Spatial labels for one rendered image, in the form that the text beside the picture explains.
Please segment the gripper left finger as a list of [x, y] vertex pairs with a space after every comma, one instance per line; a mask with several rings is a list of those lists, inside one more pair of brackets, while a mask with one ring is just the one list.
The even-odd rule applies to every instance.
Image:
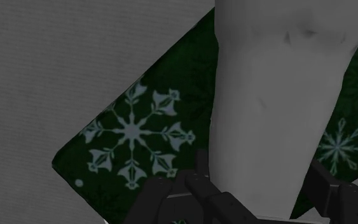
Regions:
[[221, 192], [209, 179], [207, 150], [198, 150], [193, 170], [175, 180], [147, 179], [123, 224], [258, 224], [258, 219], [231, 193]]

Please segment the green snowflake patterned robot stand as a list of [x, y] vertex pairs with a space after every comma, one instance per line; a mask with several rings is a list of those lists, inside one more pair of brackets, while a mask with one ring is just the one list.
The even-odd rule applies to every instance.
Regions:
[[[210, 11], [57, 152], [53, 169], [107, 224], [123, 224], [148, 178], [174, 178], [208, 147], [216, 64]], [[315, 157], [338, 179], [358, 179], [358, 48]]]

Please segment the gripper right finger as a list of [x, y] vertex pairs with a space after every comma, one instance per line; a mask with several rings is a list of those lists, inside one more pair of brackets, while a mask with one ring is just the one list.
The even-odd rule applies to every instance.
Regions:
[[302, 187], [317, 212], [329, 224], [358, 224], [358, 186], [336, 179], [313, 159]]

